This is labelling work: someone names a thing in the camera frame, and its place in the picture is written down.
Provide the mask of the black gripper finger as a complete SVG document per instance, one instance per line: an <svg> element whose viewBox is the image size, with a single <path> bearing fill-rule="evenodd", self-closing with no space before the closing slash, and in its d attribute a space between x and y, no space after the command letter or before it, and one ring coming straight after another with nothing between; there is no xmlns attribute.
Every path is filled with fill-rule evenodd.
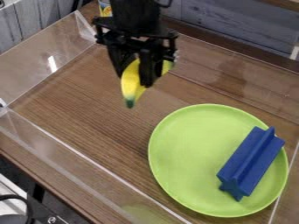
<svg viewBox="0 0 299 224"><path fill-rule="evenodd" d="M118 77L122 77L129 65L137 59L135 52L119 45L110 45L107 51L116 75Z"/></svg>
<svg viewBox="0 0 299 224"><path fill-rule="evenodd" d="M150 88L155 81L162 77L163 73L163 56L159 52L151 49L143 49L139 53L139 77L141 84Z"/></svg>

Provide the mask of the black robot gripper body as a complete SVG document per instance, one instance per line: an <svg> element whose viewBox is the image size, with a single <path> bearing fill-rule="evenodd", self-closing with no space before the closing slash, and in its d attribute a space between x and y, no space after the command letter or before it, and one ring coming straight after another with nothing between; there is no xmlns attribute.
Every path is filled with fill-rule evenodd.
<svg viewBox="0 0 299 224"><path fill-rule="evenodd" d="M123 46L139 55L143 49L151 49L162 54L163 60L177 60L177 39L179 33L162 22L151 27L119 27L114 17L95 17L92 24L96 26L96 42L108 46Z"/></svg>

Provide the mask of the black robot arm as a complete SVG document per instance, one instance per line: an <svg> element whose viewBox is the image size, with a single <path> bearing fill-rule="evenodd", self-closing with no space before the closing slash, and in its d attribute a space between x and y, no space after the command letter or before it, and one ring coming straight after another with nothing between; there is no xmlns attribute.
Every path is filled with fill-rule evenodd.
<svg viewBox="0 0 299 224"><path fill-rule="evenodd" d="M96 42L107 47L116 75L124 76L130 63L139 59L137 76L150 88L163 75L165 61L174 62L178 31L170 29L161 16L174 0L110 0L112 16L94 17Z"/></svg>

